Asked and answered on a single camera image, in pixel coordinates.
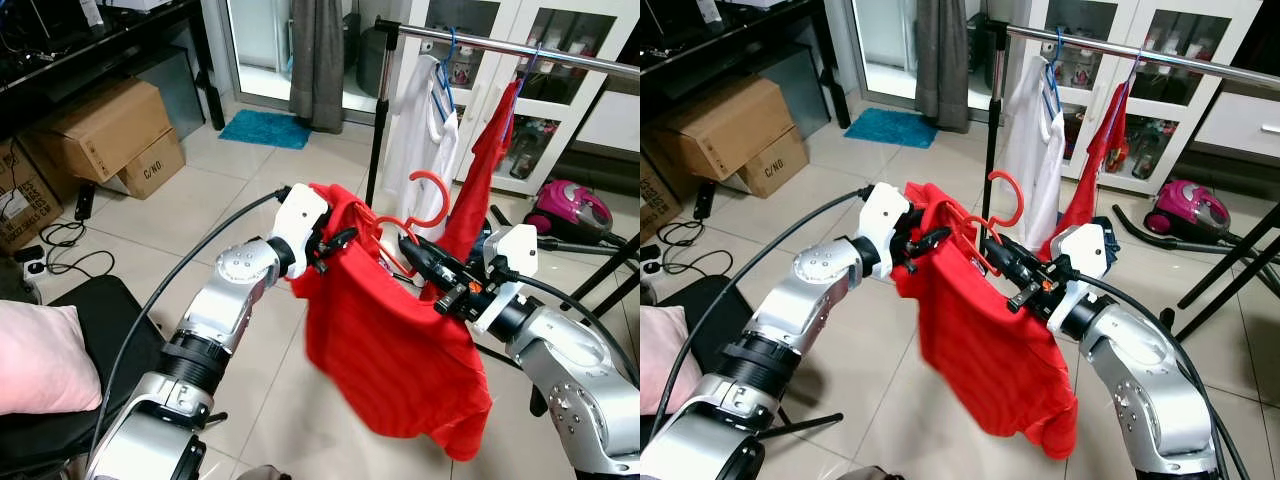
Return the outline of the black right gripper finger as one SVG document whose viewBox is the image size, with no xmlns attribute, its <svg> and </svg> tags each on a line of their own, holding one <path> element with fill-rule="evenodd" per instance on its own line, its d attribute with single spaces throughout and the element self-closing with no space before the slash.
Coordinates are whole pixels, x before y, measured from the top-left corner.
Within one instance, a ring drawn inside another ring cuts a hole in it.
<svg viewBox="0 0 1280 480">
<path fill-rule="evenodd" d="M 417 236 L 404 237 L 404 259 L 417 273 L 454 273 L 457 260 L 438 244 Z"/>
<path fill-rule="evenodd" d="M 410 266 L 431 287 L 447 288 L 447 274 L 442 269 L 447 257 L 444 250 L 425 239 L 399 239 L 398 248 Z"/>
<path fill-rule="evenodd" d="M 1020 271 L 1027 269 L 1030 252 L 1005 234 L 995 234 L 986 238 L 986 261 L 998 271 Z"/>
<path fill-rule="evenodd" d="M 1023 265 L 1011 250 L 996 239 L 983 239 L 980 251 L 992 270 L 1004 275 L 1014 285 L 1023 287 Z"/>
</svg>

